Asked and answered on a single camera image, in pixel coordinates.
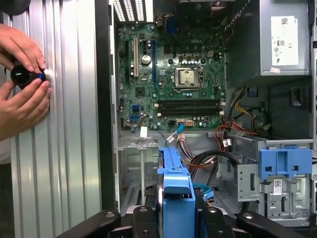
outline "ribbed metal panel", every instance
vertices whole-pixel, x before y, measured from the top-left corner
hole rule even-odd
[[[10,141],[16,238],[54,238],[101,209],[93,2],[32,0],[4,15],[53,72],[50,114]]]

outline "motherboard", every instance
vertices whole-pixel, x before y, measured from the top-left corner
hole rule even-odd
[[[123,130],[211,129],[225,106],[223,29],[171,34],[155,24],[118,29],[120,124]]]

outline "hand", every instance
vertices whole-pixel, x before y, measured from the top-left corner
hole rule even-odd
[[[13,137],[39,123],[50,107],[50,83],[34,80],[21,92],[8,99],[13,82],[0,87],[0,141]]]
[[[0,64],[11,70],[15,57],[30,72],[45,69],[44,56],[37,44],[23,32],[0,24]]]

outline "yellow wire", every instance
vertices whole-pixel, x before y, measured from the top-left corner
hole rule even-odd
[[[234,108],[235,108],[236,110],[242,112],[242,113],[247,114],[247,115],[250,116],[252,119],[254,119],[254,116],[253,116],[251,113],[249,113],[248,111],[246,111],[246,110],[244,110],[243,108],[239,107],[238,103],[239,103],[239,102],[237,102],[237,103],[234,105]]]
[[[251,117],[251,124],[254,125],[255,116],[252,115],[251,113],[249,113],[248,111],[244,110],[243,108],[239,107],[238,103],[239,103],[239,101],[236,102],[236,104],[234,105],[234,108],[235,108],[236,110],[238,110],[238,111],[240,111],[240,112],[242,112],[242,113],[247,114],[248,116],[250,116],[250,117]]]

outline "pcie slot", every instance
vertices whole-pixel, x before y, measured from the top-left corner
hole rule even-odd
[[[158,88],[157,82],[157,56],[156,56],[156,42],[151,41],[151,54],[152,54],[152,81],[155,88]]]
[[[139,77],[139,38],[133,39],[134,77]]]
[[[159,109],[158,113],[161,113],[162,116],[200,116],[206,114],[218,114],[220,108],[168,108],[168,109]]]
[[[130,83],[129,41],[125,41],[125,42],[124,42],[124,52],[125,52],[125,56],[124,56],[125,82],[126,82],[127,84],[129,84],[129,83]]]
[[[217,106],[217,99],[202,99],[202,100],[159,100],[157,103],[160,107],[185,107],[185,106]]]

